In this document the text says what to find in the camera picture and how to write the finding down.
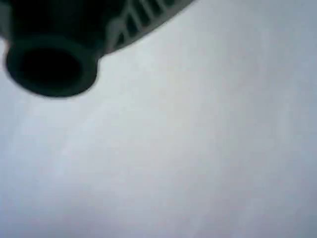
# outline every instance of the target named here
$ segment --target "nozzle opening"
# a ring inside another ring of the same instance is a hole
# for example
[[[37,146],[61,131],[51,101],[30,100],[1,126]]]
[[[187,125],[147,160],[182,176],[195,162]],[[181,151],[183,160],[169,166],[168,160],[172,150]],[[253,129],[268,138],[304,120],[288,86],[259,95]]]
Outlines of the nozzle opening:
[[[80,94],[97,77],[97,61],[90,52],[63,37],[42,36],[13,44],[6,68],[20,86],[48,97]]]

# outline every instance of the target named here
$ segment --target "dark circular hole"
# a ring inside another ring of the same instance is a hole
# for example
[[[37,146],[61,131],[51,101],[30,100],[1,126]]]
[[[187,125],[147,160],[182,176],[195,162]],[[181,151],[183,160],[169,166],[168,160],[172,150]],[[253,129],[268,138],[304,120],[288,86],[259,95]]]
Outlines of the dark circular hole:
[[[67,51],[39,48],[21,56],[21,80],[47,90],[62,90],[74,86],[82,75],[78,60]]]

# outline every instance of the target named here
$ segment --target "black cylindrical nozzle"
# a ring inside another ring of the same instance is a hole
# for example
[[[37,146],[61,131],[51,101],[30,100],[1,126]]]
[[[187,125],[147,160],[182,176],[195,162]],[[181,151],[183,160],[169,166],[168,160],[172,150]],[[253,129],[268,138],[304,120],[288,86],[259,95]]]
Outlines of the black cylindrical nozzle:
[[[5,67],[38,95],[70,97],[96,81],[98,62],[193,0],[0,0]]]
[[[7,0],[5,66],[23,88],[49,97],[80,94],[96,81],[107,22],[123,0]]]

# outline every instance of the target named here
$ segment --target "light gray background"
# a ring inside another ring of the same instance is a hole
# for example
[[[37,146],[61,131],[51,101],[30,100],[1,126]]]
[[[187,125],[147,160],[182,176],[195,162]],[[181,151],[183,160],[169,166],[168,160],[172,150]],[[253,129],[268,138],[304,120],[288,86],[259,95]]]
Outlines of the light gray background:
[[[1,71],[0,237],[317,237],[316,10],[198,0],[67,101]]]

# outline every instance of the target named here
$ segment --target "black object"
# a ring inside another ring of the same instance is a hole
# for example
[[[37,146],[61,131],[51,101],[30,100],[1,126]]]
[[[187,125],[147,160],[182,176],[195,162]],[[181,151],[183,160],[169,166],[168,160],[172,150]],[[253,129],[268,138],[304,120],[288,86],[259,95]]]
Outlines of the black object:
[[[78,95],[96,81],[99,59],[153,31],[192,1],[0,0],[7,72],[38,95]]]

